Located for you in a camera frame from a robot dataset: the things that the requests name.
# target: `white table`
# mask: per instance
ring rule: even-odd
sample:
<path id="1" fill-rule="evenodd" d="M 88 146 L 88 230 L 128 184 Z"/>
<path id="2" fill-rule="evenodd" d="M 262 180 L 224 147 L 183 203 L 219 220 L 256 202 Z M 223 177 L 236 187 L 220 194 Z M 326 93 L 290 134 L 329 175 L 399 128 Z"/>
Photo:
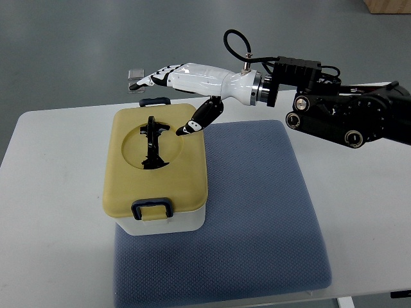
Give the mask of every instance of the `white table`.
<path id="1" fill-rule="evenodd" d="M 279 119 L 225 101 L 217 122 Z M 199 107 L 205 98 L 184 99 Z M 112 307 L 113 220 L 101 207 L 114 114 L 137 104 L 28 112 L 0 168 L 0 307 Z M 338 298 L 411 289 L 411 146 L 357 150 L 287 128 L 326 242 L 333 283 L 309 293 L 196 307 Z"/>

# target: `white container base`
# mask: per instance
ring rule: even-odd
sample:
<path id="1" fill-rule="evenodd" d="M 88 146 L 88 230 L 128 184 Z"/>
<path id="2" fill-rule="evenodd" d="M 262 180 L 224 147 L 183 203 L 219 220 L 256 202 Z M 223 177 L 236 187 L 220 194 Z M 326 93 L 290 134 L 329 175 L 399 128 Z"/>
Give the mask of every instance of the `white container base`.
<path id="1" fill-rule="evenodd" d="M 199 229 L 206 219 L 206 205 L 191 212 L 174 213 L 167 219 L 142 221 L 133 216 L 115 218 L 116 223 L 130 235 L 150 235 L 173 232 L 195 231 Z"/>

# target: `black cable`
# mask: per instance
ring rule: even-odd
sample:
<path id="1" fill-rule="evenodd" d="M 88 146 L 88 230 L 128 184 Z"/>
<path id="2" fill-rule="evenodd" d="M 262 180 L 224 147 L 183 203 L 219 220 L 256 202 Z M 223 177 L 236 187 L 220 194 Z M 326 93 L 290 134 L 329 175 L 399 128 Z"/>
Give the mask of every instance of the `black cable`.
<path id="1" fill-rule="evenodd" d="M 327 75 L 330 75 L 330 76 L 332 76 L 332 77 L 336 77 L 336 78 L 337 78 L 337 77 L 339 77 L 340 74 L 341 74 L 341 71 L 340 71 L 337 67 L 335 67 L 335 66 L 322 65 L 321 68 L 322 68 L 322 69 L 333 69 L 333 70 L 335 70 L 335 71 L 337 72 L 337 75 L 327 74 Z"/>
<path id="2" fill-rule="evenodd" d="M 271 61 L 279 61 L 280 58 L 277 57 L 265 57 L 265 58 L 245 58 L 243 56 L 240 56 L 239 54 L 237 54 L 233 48 L 231 48 L 231 46 L 229 45 L 228 42 L 228 37 L 230 34 L 235 34 L 237 36 L 239 36 L 240 39 L 243 40 L 246 48 L 247 48 L 247 52 L 251 53 L 251 45 L 250 42 L 247 40 L 247 38 L 245 37 L 244 34 L 242 34 L 240 31 L 235 30 L 235 29 L 229 29 L 224 33 L 224 37 L 223 37 L 223 41 L 224 41 L 224 46 L 225 48 L 227 48 L 227 50 L 230 52 L 230 54 L 232 54 L 233 56 L 235 56 L 238 60 L 241 60 L 243 62 L 247 62 L 247 63 L 261 63 L 261 65 L 264 67 L 264 69 L 267 71 L 268 74 L 273 74 L 273 71 L 271 71 L 268 67 L 274 67 L 273 63 L 270 63 Z M 333 81 L 335 80 L 335 78 L 338 78 L 341 74 L 340 70 L 335 67 L 335 66 L 330 66 L 330 65 L 322 65 L 321 68 L 323 69 L 333 69 L 337 72 L 337 75 L 331 75 L 331 74 L 327 74 L 327 73 L 322 73 L 321 77 L 324 79 L 324 81 Z"/>
<path id="3" fill-rule="evenodd" d="M 242 34 L 240 31 L 237 31 L 237 30 L 234 30 L 234 29 L 230 29 L 230 30 L 227 30 L 227 31 L 224 33 L 224 38 L 223 38 L 223 40 L 224 40 L 224 46 L 225 46 L 225 48 L 227 48 L 227 50 L 230 52 L 230 54 L 232 54 L 233 56 L 235 56 L 238 60 L 241 60 L 241 61 L 247 62 L 247 63 L 265 63 L 265 62 L 269 62 L 269 61 L 278 61 L 278 60 L 279 60 L 279 57 L 275 57 L 275 58 L 274 58 L 274 57 L 266 57 L 266 58 L 251 58 L 251 59 L 248 59 L 248 58 L 245 58 L 245 57 L 243 57 L 243 56 L 240 56 L 240 55 L 237 54 L 237 53 L 230 47 L 230 45 L 229 45 L 228 36 L 229 36 L 229 34 L 231 34 L 231 33 L 239 36 L 239 37 L 243 40 L 244 44 L 245 44 L 246 47 L 247 47 L 247 52 L 248 52 L 248 53 L 251 53 L 251 45 L 250 45 L 250 43 L 248 42 L 247 38 L 244 36 L 244 34 Z"/>

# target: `robotic arm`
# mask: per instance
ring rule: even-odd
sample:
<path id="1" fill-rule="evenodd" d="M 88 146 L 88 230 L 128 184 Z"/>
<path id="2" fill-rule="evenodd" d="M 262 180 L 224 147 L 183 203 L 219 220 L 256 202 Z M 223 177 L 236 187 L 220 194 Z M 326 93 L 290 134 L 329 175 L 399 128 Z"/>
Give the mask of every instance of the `robotic arm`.
<path id="1" fill-rule="evenodd" d="M 243 39 L 247 46 L 245 58 L 228 45 L 230 33 Z M 411 145 L 411 95 L 397 81 L 385 86 L 343 86 L 340 71 L 320 62 L 282 56 L 251 58 L 248 40 L 236 30 L 225 33 L 224 44 L 244 61 L 240 73 L 193 63 L 171 65 L 131 85 L 130 90 L 162 85 L 210 96 L 176 132 L 185 135 L 211 124 L 223 112 L 222 101 L 228 97 L 244 105 L 260 101 L 274 107 L 279 85 L 291 85 L 297 87 L 293 111 L 286 116 L 291 129 L 351 148 L 380 138 Z M 250 64 L 257 62 L 267 71 L 264 78 L 250 69 Z M 336 74 L 322 69 L 332 69 Z"/>

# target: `black bracket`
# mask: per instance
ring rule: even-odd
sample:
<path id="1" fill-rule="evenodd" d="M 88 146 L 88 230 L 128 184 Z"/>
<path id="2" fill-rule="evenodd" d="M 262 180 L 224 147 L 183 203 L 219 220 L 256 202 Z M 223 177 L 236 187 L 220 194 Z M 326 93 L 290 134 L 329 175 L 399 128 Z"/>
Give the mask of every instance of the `black bracket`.
<path id="1" fill-rule="evenodd" d="M 146 126 L 140 128 L 140 134 L 147 137 L 147 159 L 142 162 L 144 169 L 157 169 L 168 165 L 159 155 L 159 136 L 162 132 L 169 130 L 170 126 L 156 123 L 154 116 L 148 117 Z"/>

